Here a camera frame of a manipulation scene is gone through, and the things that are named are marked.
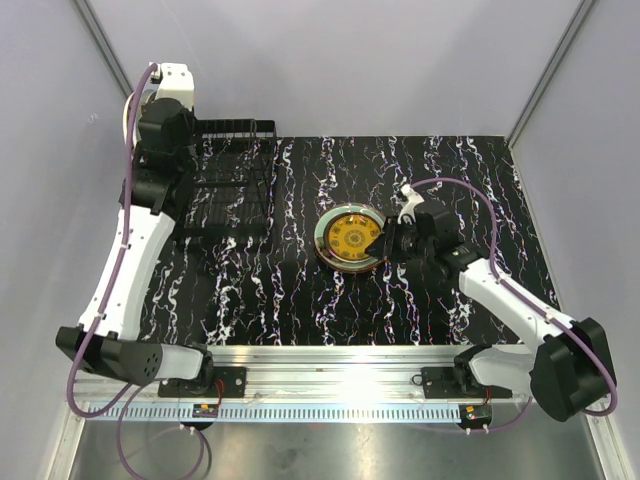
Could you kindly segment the yellow patterned small plate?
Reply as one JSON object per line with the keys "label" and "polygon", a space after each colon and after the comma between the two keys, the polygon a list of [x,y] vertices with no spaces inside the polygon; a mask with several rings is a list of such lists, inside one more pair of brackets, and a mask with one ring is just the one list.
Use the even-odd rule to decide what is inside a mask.
{"label": "yellow patterned small plate", "polygon": [[325,246],[329,254],[347,264],[373,260],[366,249],[381,234],[381,226],[371,216],[345,213],[333,219],[324,232]]}

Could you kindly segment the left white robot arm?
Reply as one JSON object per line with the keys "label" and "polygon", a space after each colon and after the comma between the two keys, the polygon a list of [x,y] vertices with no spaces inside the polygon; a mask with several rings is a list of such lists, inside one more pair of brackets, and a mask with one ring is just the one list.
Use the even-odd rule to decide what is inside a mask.
{"label": "left white robot arm", "polygon": [[139,338],[156,262],[194,189],[196,118],[179,101],[161,98],[142,107],[136,127],[140,138],[103,273],[77,326],[60,328],[55,343],[74,371],[137,386],[180,379],[190,395],[203,397],[215,385],[203,348]]}

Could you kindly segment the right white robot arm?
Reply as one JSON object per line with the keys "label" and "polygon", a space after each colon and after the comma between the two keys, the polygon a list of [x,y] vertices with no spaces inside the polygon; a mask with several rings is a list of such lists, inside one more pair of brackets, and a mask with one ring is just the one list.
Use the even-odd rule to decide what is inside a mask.
{"label": "right white robot arm", "polygon": [[386,219],[365,251],[395,263],[424,261],[434,277],[484,307],[527,347],[517,354],[480,345],[457,355],[452,376],[461,395],[498,387],[534,399],[560,422],[616,409],[617,381],[604,328],[592,318],[573,319],[512,280],[486,251],[462,240],[448,212],[407,206]]}

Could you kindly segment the stack of remaining plates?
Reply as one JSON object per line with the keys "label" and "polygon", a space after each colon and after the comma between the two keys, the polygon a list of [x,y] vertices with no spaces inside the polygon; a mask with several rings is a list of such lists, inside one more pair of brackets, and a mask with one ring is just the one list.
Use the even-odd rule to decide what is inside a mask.
{"label": "stack of remaining plates", "polygon": [[353,274],[371,271],[380,262],[373,259],[364,263],[347,264],[346,262],[342,262],[333,258],[329,254],[328,249],[325,246],[324,232],[326,227],[329,225],[329,223],[333,219],[336,219],[338,216],[345,213],[360,213],[360,214],[365,214],[373,217],[381,226],[381,233],[382,233],[382,230],[384,228],[385,218],[379,211],[377,211],[371,206],[361,204],[361,203],[340,204],[327,210],[319,217],[313,233],[315,252],[317,256],[320,258],[320,260],[323,263],[325,263],[328,267],[332,268],[333,270],[340,271],[343,273],[353,273]]}

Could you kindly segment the black marble pattern mat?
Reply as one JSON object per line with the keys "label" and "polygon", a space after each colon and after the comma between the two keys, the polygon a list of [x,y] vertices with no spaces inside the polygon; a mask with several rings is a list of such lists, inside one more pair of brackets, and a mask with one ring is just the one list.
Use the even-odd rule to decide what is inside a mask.
{"label": "black marble pattern mat", "polygon": [[346,202],[390,215],[401,185],[457,215],[469,241],[498,243],[499,265],[536,296],[557,296],[506,141],[498,136],[285,137],[274,155],[268,235],[168,242],[149,284],[140,338],[208,345],[514,344],[485,308],[431,280],[425,265],[364,274],[316,255],[319,217]]}

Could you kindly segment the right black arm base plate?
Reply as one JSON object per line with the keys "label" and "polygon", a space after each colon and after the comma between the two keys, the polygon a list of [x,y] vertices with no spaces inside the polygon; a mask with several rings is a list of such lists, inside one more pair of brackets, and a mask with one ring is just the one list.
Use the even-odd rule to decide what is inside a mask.
{"label": "right black arm base plate", "polygon": [[454,367],[423,367],[417,384],[423,389],[426,399],[510,399],[509,389],[483,386],[466,378]]}

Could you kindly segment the left aluminium frame post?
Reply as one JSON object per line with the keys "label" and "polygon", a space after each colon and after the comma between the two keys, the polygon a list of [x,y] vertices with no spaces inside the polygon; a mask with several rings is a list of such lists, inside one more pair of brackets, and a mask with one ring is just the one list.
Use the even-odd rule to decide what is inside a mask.
{"label": "left aluminium frame post", "polygon": [[118,91],[124,97],[128,97],[134,88],[91,2],[88,0],[70,0],[70,4],[88,33]]}

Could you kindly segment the aluminium frame post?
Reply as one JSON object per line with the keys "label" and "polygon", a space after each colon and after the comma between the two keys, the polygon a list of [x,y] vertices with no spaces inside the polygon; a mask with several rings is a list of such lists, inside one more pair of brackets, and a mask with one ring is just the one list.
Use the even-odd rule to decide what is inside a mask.
{"label": "aluminium frame post", "polygon": [[70,0],[70,4],[88,33],[118,91],[124,97],[128,97],[134,88],[91,2],[88,0]]}
{"label": "aluminium frame post", "polygon": [[554,50],[538,77],[516,122],[506,137],[507,146],[513,149],[530,123],[561,66],[568,57],[591,15],[599,5],[598,0],[581,0],[564,28]]}

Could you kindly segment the aluminium mounting rail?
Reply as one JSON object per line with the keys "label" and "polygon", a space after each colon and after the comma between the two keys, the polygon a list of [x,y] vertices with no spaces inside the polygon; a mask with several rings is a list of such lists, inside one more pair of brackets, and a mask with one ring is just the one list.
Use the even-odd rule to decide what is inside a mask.
{"label": "aluminium mounting rail", "polygon": [[[484,400],[426,399],[417,384],[423,367],[454,367],[468,346],[211,346],[213,366],[247,369],[245,403],[470,403]],[[480,385],[502,387],[510,399],[529,396],[534,356],[524,345],[498,345],[471,362]]]}

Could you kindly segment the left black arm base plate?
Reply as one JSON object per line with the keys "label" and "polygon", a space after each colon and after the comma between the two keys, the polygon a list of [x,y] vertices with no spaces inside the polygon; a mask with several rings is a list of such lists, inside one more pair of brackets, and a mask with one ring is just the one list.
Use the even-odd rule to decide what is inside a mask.
{"label": "left black arm base plate", "polygon": [[206,398],[222,395],[223,399],[242,399],[245,396],[247,369],[234,366],[206,368],[191,380],[168,379],[159,384],[160,398]]}

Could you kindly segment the right aluminium frame post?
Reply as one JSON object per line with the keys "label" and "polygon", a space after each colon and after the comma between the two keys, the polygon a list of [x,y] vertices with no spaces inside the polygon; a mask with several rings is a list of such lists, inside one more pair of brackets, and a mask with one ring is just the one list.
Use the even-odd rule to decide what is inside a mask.
{"label": "right aluminium frame post", "polygon": [[561,66],[568,57],[591,15],[599,5],[598,0],[581,0],[564,28],[554,50],[538,77],[516,122],[506,137],[507,146],[513,149],[530,123]]}

